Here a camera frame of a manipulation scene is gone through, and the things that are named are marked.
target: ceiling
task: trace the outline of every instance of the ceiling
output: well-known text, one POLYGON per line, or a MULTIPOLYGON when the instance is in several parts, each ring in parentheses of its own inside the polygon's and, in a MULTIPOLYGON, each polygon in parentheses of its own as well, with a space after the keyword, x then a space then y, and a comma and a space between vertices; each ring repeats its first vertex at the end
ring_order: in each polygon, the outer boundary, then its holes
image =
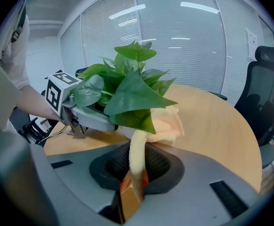
POLYGON ((27 0, 30 40, 57 36, 68 14, 81 0, 27 0))

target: black vent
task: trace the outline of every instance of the black vent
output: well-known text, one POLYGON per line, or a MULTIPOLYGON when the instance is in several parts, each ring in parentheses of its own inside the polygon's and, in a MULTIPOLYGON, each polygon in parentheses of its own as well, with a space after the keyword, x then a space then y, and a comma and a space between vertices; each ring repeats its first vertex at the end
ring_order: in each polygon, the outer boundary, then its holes
POLYGON ((224 182, 210 183, 213 191, 228 210, 232 218, 235 218, 248 209, 232 189, 224 182))

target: ceiling light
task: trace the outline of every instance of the ceiling light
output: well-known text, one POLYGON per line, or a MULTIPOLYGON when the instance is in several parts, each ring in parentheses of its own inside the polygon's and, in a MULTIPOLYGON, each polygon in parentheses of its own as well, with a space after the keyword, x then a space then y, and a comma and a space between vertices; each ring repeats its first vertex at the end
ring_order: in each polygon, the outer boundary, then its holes
POLYGON ((122 26, 125 26, 125 25, 128 25, 128 24, 130 24, 130 23, 135 23, 135 22, 137 22, 137 19, 135 18, 135 19, 132 19, 132 20, 128 20, 128 21, 126 21, 126 22, 123 22, 123 23, 120 23, 120 24, 118 24, 120 27, 122 27, 122 26))
POLYGON ((120 17, 120 16, 122 16, 124 14, 132 13, 134 11, 137 11, 137 10, 140 10, 140 9, 143 9, 143 8, 146 8, 145 4, 141 4, 141 5, 138 5, 138 6, 134 6, 134 7, 122 10, 122 11, 120 11, 118 13, 115 13, 115 14, 109 16, 109 18, 110 19, 114 19, 114 18, 120 17))
POLYGON ((152 41, 152 40, 157 40, 157 39, 142 40, 142 42, 147 42, 147 41, 152 41))
POLYGON ((171 38, 172 40, 190 40, 190 38, 171 38))
POLYGON ((218 14, 219 10, 211 7, 207 7, 204 5, 196 4, 196 3, 191 3, 191 2, 181 2, 182 7, 189 7, 189 8, 197 8, 201 10, 205 10, 207 12, 215 13, 218 14))

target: floor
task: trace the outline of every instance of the floor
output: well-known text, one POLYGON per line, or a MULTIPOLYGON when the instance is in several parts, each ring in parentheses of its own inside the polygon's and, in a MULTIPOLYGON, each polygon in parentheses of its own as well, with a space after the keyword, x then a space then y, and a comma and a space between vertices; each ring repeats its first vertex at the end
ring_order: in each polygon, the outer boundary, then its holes
POLYGON ((274 160, 273 162, 263 169, 262 182, 259 194, 265 195, 270 190, 274 189, 274 160))

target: towel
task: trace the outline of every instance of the towel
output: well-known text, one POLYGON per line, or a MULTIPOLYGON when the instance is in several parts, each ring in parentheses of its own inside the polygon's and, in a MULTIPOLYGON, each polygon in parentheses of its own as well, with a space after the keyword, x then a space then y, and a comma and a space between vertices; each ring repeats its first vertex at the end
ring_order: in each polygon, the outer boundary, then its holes
POLYGON ((160 142, 171 145, 178 136, 184 135, 184 129, 178 116, 179 109, 174 106, 151 109, 151 118, 156 134, 136 130, 133 133, 129 151, 130 173, 125 177, 129 181, 128 186, 133 187, 139 202, 144 199, 144 185, 148 183, 145 170, 145 143, 160 142))

